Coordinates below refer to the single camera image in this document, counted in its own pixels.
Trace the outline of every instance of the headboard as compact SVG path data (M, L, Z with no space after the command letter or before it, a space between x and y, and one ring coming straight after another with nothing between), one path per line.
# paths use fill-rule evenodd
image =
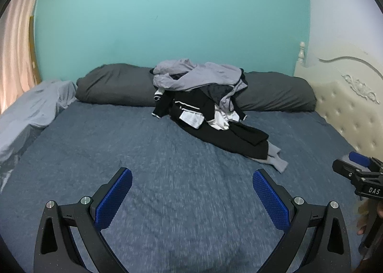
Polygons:
M313 87L315 110L357 152L383 160L383 65L351 44L317 50L309 62L304 49L294 76Z

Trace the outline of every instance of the silver bolt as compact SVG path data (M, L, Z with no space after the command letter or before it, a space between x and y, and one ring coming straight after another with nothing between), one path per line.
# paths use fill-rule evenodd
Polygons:
M298 205L302 205L304 203L304 199L301 197L294 198L294 202Z
M332 208L338 208L338 207L339 207L338 203L337 203L337 202L334 202L334 201L332 201L332 202L330 203L330 206L331 206Z
M89 196L84 196L83 198L81 198L80 200L81 204L88 204L90 202L90 197Z
M47 208L52 208L54 206L54 201L50 200L49 202L47 202L46 206Z

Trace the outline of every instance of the pillow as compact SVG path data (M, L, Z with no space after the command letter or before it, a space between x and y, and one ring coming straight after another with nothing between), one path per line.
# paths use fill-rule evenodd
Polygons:
M316 97L309 83L300 77L276 72L245 73L248 88L236 96L244 111L314 111Z
M82 102L155 106L153 75L148 67L102 65L77 80L76 98Z

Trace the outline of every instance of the pink curtain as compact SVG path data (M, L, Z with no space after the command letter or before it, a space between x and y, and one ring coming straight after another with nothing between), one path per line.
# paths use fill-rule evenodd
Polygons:
M11 0L0 18L0 114L35 85L29 17L36 0Z

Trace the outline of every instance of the blue textured pad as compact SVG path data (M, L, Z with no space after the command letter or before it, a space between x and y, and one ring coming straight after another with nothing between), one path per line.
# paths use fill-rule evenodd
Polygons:
M370 159L368 157L356 152L350 152L349 160L366 168L370 165Z
M286 232L290 228L288 209L258 170L253 175L253 188L275 227Z
M95 226L102 230L109 227L125 196L132 186L133 176L129 169L125 169L116 183L96 208Z

